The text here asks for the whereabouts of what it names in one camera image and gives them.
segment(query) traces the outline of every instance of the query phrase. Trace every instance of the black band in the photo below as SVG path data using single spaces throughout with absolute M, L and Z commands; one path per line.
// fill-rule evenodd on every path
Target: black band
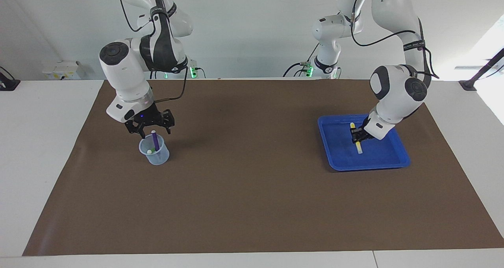
M 177 64 L 176 67 L 173 67 L 173 69 L 169 72 L 178 74 L 180 73 L 180 71 L 187 68 L 187 64 L 189 64 L 189 60 L 187 59 L 187 57 L 185 57 L 185 60 L 183 62 Z
M 404 51 L 409 51 L 409 50 L 418 49 L 418 48 L 425 48 L 425 40 L 405 44 L 403 46 L 403 48 L 404 48 Z
M 158 15 L 160 13 L 166 14 L 169 18 L 177 12 L 177 4 L 173 3 L 173 6 L 171 6 L 169 11 L 166 11 L 164 8 L 159 7 L 159 6 L 154 6 L 151 8 L 151 19 L 153 19 L 154 15 Z
M 175 12 L 177 12 L 177 4 L 173 3 L 173 6 L 171 6 L 170 10 L 167 11 L 166 13 L 168 14 L 168 17 L 171 17 L 172 15 L 175 14 Z
M 336 64 L 338 64 L 338 62 L 336 62 L 335 64 L 333 65 L 326 65 L 322 62 L 319 61 L 319 57 L 315 57 L 315 65 L 322 71 L 324 71 L 325 74 L 331 74 L 336 66 Z
M 401 67 L 406 67 L 409 70 L 409 72 L 410 72 L 410 76 L 413 77 L 413 78 L 417 78 L 418 71 L 416 71 L 416 69 L 414 67 L 412 67 L 409 64 L 401 64 L 400 66 Z

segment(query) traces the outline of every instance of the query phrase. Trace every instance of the blue tray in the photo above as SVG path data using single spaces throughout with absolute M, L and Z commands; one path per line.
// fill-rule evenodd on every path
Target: blue tray
M 398 169 L 411 161 L 395 129 L 382 140 L 363 141 L 363 154 L 352 143 L 350 123 L 359 127 L 367 115 L 323 116 L 319 128 L 331 167 L 340 172 Z

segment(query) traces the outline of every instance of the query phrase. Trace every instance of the white wall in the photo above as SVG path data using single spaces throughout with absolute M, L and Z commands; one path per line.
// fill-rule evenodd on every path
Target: white wall
M 119 0 L 16 1 L 61 59 L 81 61 L 92 79 L 103 78 L 97 54 L 105 44 L 135 37 L 124 21 Z M 182 39 L 186 52 L 212 78 L 281 76 L 290 64 L 306 60 L 317 43 L 311 35 L 313 21 L 336 13 L 334 0 L 175 1 L 195 23 L 193 35 Z M 504 14 L 502 0 L 414 0 L 414 5 L 424 24 L 427 45 L 434 53 L 436 72 L 441 75 L 449 74 L 457 58 L 469 52 Z M 126 9 L 132 18 L 144 13 L 132 6 Z M 388 35 L 372 21 L 369 1 L 363 17 L 365 30 L 357 36 L 361 42 Z M 6 33 L 0 26 L 2 53 L 13 52 L 3 49 L 5 42 L 23 37 Z M 368 48 L 356 46 L 351 39 L 340 43 L 340 64 L 346 78 L 368 78 L 379 65 L 404 60 L 398 39 Z M 34 61 L 26 57 L 9 67 L 20 72 Z
M 43 60 L 59 56 L 16 0 L 0 0 L 0 66 L 16 78 L 43 79 Z

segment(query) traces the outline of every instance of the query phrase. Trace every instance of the black cable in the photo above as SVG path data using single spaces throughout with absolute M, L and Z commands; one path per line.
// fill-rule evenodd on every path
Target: black cable
M 437 76 L 437 74 L 434 72 L 434 67 L 432 67 L 432 53 L 429 49 L 427 49 L 427 47 L 423 47 L 423 49 L 427 51 L 427 53 L 429 53 L 430 71 L 432 72 L 430 76 L 439 79 L 439 76 Z
M 203 75 L 205 76 L 205 78 L 207 78 L 207 73 L 205 73 L 205 69 L 202 69 L 201 67 L 196 67 L 195 69 L 203 71 Z
M 493 76 L 493 75 L 497 74 L 497 73 L 498 73 L 499 71 L 501 71 L 503 68 L 504 68 L 504 65 L 503 65 L 502 67 L 500 67 L 499 69 L 497 69 L 497 71 L 495 71 L 494 73 L 492 73 L 492 74 L 490 74 L 489 76 L 486 76 L 486 77 L 484 77 L 484 78 L 481 78 L 481 79 L 487 79 L 487 78 L 489 78 L 490 76 Z
M 303 72 L 306 72 L 307 70 L 305 69 L 301 69 L 301 70 L 298 70 L 296 71 L 296 73 L 294 73 L 294 77 L 296 77 L 297 73 L 299 72 L 299 76 L 298 77 L 301 77 L 301 74 L 303 74 Z
M 355 2 L 353 3 L 353 9 L 352 9 L 352 13 L 355 14 L 355 8 L 357 6 L 357 0 L 355 0 Z M 372 46 L 373 44 L 378 44 L 379 42 L 383 42 L 385 41 L 386 39 L 388 38 L 392 38 L 394 37 L 395 35 L 399 35 L 399 34 L 402 34 L 402 33 L 413 33 L 413 34 L 416 34 L 415 31 L 412 31 L 412 30 L 404 30 L 404 31 L 400 31 L 400 32 L 397 32 L 397 33 L 393 33 L 392 35 L 388 35 L 387 37 L 381 39 L 381 40 L 378 40 L 376 42 L 372 42 L 371 44 L 360 44 L 356 39 L 355 39 L 355 35 L 354 35 L 354 29 L 355 27 L 355 19 L 353 19 L 353 21 L 350 23 L 350 32 L 352 34 L 352 39 L 353 41 L 355 42 L 355 44 L 357 44 L 358 46 L 360 47 L 369 47 L 369 46 Z
M 11 76 L 11 77 L 12 77 L 12 80 L 16 80 L 16 78 L 14 78 L 14 76 L 12 76 L 12 74 L 11 74 L 9 71 L 7 71 L 7 69 L 5 69 L 4 67 L 0 67 L 0 68 L 1 68 L 3 71 L 7 72 L 7 74 L 8 74 L 9 76 Z
M 439 79 L 439 76 L 436 76 L 436 75 L 431 74 L 431 73 L 428 73 L 428 72 L 417 71 L 416 73 L 418 73 L 418 74 L 423 74 L 423 75 L 425 75 L 425 76 L 430 76 L 430 77 L 434 77 L 434 78 Z
M 122 13 L 124 13 L 124 18 L 126 18 L 126 22 L 128 23 L 128 26 L 130 27 L 131 31 L 133 32 L 138 32 L 140 31 L 142 28 L 144 28 L 145 26 L 147 26 L 147 24 L 149 24 L 149 22 L 147 22 L 144 26 L 138 28 L 138 29 L 133 29 L 133 27 L 131 26 L 131 23 L 130 23 L 130 20 L 128 19 L 128 16 L 126 15 L 126 10 L 124 8 L 124 4 L 122 3 L 122 0 L 119 0 L 121 2 L 121 7 L 122 7 Z
M 318 48 L 319 46 L 320 46 L 320 43 L 318 43 L 318 44 L 315 46 L 315 48 L 314 48 L 314 49 L 313 49 L 313 51 L 311 52 L 310 56 L 308 57 L 308 60 L 306 60 L 306 61 L 310 61 L 311 56 L 313 56 L 313 54 L 315 54 L 315 51 L 317 50 L 317 48 Z
M 338 76 L 338 79 L 340 79 L 341 78 L 341 74 L 343 73 L 343 69 L 341 67 L 338 67 L 336 69 L 336 72 L 338 72 L 338 69 L 340 70 L 340 75 Z
M 289 71 L 290 71 L 291 69 L 293 69 L 293 68 L 297 67 L 298 65 L 301 65 L 301 63 L 300 63 L 300 62 L 298 62 L 298 63 L 295 63 L 295 64 L 291 65 L 291 67 L 289 67 L 289 68 L 287 69 L 287 71 L 285 71 L 285 73 L 284 73 L 284 76 L 283 76 L 283 77 L 285 77 L 285 76 L 289 73 Z
M 163 103 L 163 102 L 167 102 L 167 101 L 175 101 L 175 100 L 182 98 L 182 96 L 184 96 L 184 92 L 185 92 L 185 84 L 187 83 L 187 73 L 188 72 L 189 72 L 189 67 L 186 67 L 185 68 L 184 86 L 182 87 L 182 92 L 180 93 L 180 96 L 178 96 L 177 98 L 160 99 L 160 100 L 154 101 L 154 103 L 157 104 L 157 103 Z
M 156 33 L 156 24 L 154 23 L 154 21 L 151 21 L 151 22 L 152 22 L 152 28 L 153 28 L 153 30 L 152 30 L 151 35 L 149 35 L 149 37 L 152 37 Z

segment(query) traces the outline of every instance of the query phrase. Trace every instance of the wall socket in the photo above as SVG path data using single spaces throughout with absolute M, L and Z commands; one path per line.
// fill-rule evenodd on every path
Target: wall socket
M 86 75 L 77 61 L 47 63 L 42 73 L 47 80 L 82 80 Z

